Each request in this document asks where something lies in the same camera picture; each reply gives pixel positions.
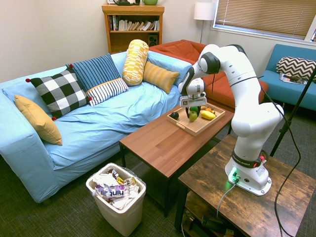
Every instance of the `white lampshade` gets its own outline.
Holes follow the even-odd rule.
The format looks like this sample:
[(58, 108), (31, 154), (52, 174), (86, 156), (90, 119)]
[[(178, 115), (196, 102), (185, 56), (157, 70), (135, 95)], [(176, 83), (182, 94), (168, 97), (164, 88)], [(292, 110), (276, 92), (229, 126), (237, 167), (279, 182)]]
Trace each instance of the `white lampshade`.
[(215, 2), (197, 2), (194, 10), (194, 19), (205, 21), (214, 20), (215, 8)]

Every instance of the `robotic arm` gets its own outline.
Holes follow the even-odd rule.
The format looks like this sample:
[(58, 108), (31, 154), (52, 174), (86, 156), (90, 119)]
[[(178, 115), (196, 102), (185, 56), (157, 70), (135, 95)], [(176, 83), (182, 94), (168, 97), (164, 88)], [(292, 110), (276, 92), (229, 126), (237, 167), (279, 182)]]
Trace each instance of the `robotic arm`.
[(205, 84), (200, 77), (224, 71), (233, 91), (235, 114), (232, 129), (237, 142), (232, 157), (225, 166), (228, 180), (258, 196), (270, 189), (272, 181), (259, 157), (263, 144), (276, 125), (282, 120), (280, 105), (263, 103), (259, 105), (261, 90), (257, 76), (244, 50), (239, 45), (218, 47), (207, 45), (198, 61), (188, 70), (179, 84), (181, 107), (206, 104)]

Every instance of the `gray carpet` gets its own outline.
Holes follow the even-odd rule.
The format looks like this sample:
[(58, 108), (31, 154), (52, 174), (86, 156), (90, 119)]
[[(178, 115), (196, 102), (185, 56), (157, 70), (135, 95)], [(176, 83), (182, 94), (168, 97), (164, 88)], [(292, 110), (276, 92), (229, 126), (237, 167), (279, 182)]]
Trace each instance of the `gray carpet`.
[[(287, 115), (292, 106), (286, 105)], [(283, 122), (274, 130), (264, 145), (264, 150), (271, 152)], [(291, 129), (302, 153), (302, 161), (297, 167), (303, 173), (316, 178), (314, 154), (316, 151), (316, 113), (299, 109), (293, 119)], [(225, 127), (217, 138), (223, 139), (228, 131)], [(211, 143), (205, 146), (200, 155), (211, 148)], [(283, 138), (275, 158), (293, 166), (298, 154), (295, 150), (289, 132)], [(121, 165), (119, 156), (114, 156), (107, 162)], [(10, 167), (0, 158), (0, 236), (1, 237), (120, 237), (121, 235), (102, 217), (94, 199), (85, 186), (90, 175), (97, 172), (107, 162), (101, 164), (87, 174), (63, 187), (52, 199), (49, 206), (37, 204), (24, 188), (21, 181)], [(126, 165), (137, 167), (137, 174), (144, 176), (149, 169), (140, 164), (132, 154), (127, 154)], [(150, 196), (145, 195), (143, 202), (143, 216), (141, 224), (131, 234), (131, 237), (181, 237), (175, 231), (173, 224), (176, 206), (173, 205), (167, 218), (163, 210)], [(306, 211), (297, 236), (315, 237), (316, 198), (315, 193)]]

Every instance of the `window blinds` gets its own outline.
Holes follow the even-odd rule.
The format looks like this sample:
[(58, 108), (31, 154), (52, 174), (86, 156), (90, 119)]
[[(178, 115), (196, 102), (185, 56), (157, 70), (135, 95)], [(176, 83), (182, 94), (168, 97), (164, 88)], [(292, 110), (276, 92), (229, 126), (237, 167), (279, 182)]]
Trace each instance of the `window blinds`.
[(219, 0), (216, 25), (305, 38), (316, 0)]

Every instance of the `blue sofa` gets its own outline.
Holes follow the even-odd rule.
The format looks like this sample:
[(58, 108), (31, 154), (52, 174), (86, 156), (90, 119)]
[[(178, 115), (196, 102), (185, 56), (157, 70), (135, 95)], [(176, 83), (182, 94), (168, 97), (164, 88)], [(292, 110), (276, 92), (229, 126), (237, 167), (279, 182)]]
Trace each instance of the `blue sofa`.
[[(122, 75), (126, 52), (112, 55)], [(63, 140), (58, 146), (41, 140), (14, 104), (19, 94), (48, 107), (26, 78), (57, 74), (66, 67), (0, 83), (0, 155), (20, 178), (35, 202), (43, 202), (64, 185), (119, 152), (119, 140), (179, 105), (177, 85), (191, 64), (149, 52), (148, 60), (179, 72), (171, 92), (142, 82), (96, 106), (85, 105), (55, 121)]]
[[(268, 95), (278, 101), (295, 105), (303, 92), (304, 85), (283, 82), (279, 79), (276, 66), (282, 57), (300, 57), (310, 60), (316, 60), (316, 50), (294, 47), (282, 44), (276, 44), (269, 59), (263, 77), (260, 80), (269, 84)], [(300, 106), (306, 109), (316, 111), (316, 83), (312, 82), (308, 88)]]

